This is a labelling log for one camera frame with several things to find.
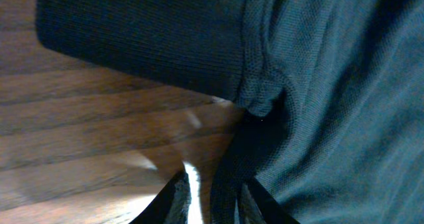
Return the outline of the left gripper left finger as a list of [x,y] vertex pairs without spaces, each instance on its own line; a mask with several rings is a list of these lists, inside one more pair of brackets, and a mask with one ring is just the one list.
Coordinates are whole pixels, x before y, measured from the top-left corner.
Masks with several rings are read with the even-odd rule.
[[188,175],[181,171],[129,224],[187,224],[190,203]]

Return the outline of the black polo shirt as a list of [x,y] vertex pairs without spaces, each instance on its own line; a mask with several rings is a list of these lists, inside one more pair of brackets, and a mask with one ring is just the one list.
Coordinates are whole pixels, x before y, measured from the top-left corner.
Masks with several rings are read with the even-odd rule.
[[36,32],[245,109],[213,223],[253,178],[300,223],[423,222],[423,0],[37,0]]

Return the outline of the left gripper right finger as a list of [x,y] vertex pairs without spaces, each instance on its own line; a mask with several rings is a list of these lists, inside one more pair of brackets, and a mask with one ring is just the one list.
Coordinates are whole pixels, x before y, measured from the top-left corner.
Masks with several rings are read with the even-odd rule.
[[255,178],[241,186],[238,202],[242,224],[299,224]]

